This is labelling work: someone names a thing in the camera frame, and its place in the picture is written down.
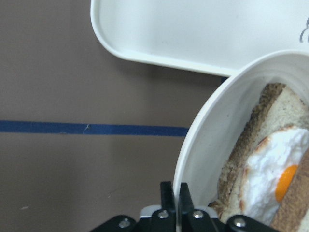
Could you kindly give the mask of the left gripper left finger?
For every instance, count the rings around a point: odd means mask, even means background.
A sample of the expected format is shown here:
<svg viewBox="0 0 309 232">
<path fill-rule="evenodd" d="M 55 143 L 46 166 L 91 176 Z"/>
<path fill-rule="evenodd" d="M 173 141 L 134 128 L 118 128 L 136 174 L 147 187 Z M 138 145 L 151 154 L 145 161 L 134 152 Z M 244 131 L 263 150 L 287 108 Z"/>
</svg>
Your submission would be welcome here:
<svg viewBox="0 0 309 232">
<path fill-rule="evenodd" d="M 176 214 L 174 193 L 170 181 L 160 183 L 161 209 Z"/>
</svg>

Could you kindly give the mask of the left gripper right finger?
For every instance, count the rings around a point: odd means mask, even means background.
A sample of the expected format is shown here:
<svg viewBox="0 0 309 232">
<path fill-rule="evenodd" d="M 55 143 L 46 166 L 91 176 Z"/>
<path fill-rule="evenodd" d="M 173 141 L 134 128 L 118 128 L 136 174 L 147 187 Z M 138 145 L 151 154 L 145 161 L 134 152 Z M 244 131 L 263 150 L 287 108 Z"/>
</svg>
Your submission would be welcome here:
<svg viewBox="0 0 309 232">
<path fill-rule="evenodd" d="M 182 182 L 179 193 L 179 213 L 180 215 L 187 215 L 193 209 L 194 204 L 192 202 L 188 184 Z"/>
</svg>

